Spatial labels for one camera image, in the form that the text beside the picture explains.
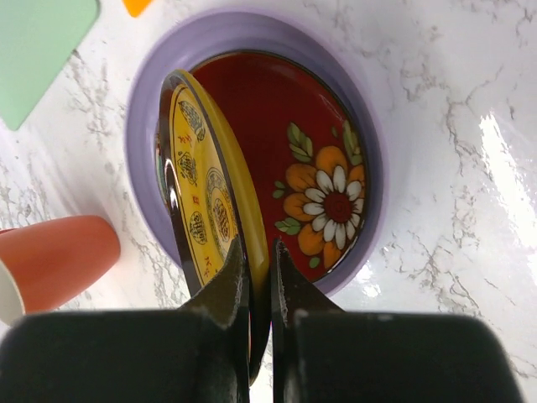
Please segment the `yellow patterned plate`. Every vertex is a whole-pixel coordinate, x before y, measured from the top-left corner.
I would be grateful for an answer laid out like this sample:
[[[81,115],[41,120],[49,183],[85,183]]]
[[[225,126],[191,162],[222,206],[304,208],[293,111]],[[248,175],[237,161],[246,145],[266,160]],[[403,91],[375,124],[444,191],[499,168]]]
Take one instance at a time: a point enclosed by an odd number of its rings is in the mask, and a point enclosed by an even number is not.
[[[169,211],[189,292],[222,269],[238,239],[250,279],[250,378],[269,335],[269,248],[253,180],[222,110],[191,73],[162,84],[156,137],[159,186]]]

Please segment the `dark red floral plate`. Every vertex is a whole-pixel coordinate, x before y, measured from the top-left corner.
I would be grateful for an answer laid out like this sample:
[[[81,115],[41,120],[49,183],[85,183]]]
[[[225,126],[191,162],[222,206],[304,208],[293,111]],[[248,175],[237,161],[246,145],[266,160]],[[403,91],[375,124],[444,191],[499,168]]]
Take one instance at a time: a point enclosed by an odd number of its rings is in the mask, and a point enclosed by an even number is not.
[[[335,94],[290,60],[243,51],[188,71],[235,134],[253,180],[267,245],[282,238],[300,272],[318,281],[362,233],[367,163]]]

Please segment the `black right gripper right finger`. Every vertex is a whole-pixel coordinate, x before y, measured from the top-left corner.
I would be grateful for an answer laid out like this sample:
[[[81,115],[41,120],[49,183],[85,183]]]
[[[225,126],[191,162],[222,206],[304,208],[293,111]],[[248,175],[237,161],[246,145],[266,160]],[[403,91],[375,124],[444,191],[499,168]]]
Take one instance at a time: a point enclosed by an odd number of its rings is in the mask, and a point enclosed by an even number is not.
[[[277,402],[520,402],[493,332],[467,316],[344,311],[275,240]]]

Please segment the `lavender plate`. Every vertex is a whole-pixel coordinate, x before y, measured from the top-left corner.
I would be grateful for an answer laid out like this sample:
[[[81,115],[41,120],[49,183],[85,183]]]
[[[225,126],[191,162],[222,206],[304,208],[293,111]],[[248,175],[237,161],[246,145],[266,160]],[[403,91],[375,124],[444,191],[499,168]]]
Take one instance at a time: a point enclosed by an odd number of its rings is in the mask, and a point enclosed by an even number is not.
[[[168,210],[157,179],[155,136],[164,78],[175,68],[193,69],[212,56],[233,50],[261,50],[290,59],[312,71],[341,100],[357,125],[367,173],[373,183],[367,197],[371,210],[343,262],[315,282],[333,296],[366,264],[383,227],[388,201],[386,137],[368,101],[368,86],[350,60],[328,40],[294,16],[273,10],[237,6],[198,13],[168,31],[149,51],[131,90],[125,126],[129,179],[139,209],[159,245],[181,265]]]

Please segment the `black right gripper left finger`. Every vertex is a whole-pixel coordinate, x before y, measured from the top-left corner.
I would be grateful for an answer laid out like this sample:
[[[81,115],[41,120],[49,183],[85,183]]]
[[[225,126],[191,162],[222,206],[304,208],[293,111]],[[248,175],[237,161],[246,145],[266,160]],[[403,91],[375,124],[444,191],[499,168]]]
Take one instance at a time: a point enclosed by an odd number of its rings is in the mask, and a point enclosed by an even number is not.
[[[1,344],[4,402],[245,402],[249,279],[234,239],[175,310],[29,315]]]

